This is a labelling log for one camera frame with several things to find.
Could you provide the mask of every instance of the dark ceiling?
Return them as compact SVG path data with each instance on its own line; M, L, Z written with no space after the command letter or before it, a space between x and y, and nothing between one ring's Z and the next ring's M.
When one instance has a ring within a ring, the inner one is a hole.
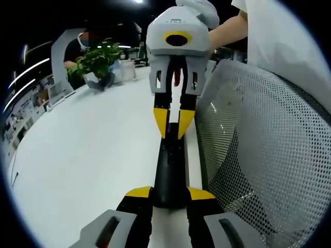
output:
M238 10L231 6L231 1L210 0L218 10L221 23L238 13ZM286 2L313 32L316 31L315 36L325 49L328 44L324 41L326 35L319 31L318 25L313 24L316 21L323 22L324 19L321 16L317 19L312 16L313 12L320 8L305 0ZM136 46L139 40L134 22L143 29L142 38L144 38L149 23L174 5L175 0L143 0L141 4L134 0L8 1L6 7L3 8L3 13L7 12L7 16L4 14L1 16L4 63L1 83L2 99L6 87L13 80L14 71L20 74L26 68L50 57L52 43L30 51L23 64L23 49L26 44L31 50L45 42L55 41L66 29L87 27L102 36L112 37L113 41ZM245 50L246 44L247 41L237 42L231 48ZM17 91L31 79L35 78L38 81L49 74L51 74L51 66L50 62L47 62L19 79L13 89Z

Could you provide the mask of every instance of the white table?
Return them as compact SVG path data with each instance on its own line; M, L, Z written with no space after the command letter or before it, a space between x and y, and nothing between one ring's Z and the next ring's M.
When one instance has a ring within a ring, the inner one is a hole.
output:
M131 189L154 185L160 132L153 116L149 68L105 92L87 86L45 113L21 141L13 195L43 247L68 247L82 227L116 209ZM173 93L177 121L180 89ZM194 122L187 132L189 179L201 188ZM186 210L154 209L149 247L191 247Z

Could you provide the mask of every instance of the potted plant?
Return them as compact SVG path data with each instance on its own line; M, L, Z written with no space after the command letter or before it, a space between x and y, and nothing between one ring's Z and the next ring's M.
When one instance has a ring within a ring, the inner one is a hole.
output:
M82 80L84 75L93 73L99 80L98 84L105 87L112 75L109 67L119 59L121 51L118 44L103 41L76 59L76 65L68 70L69 77Z

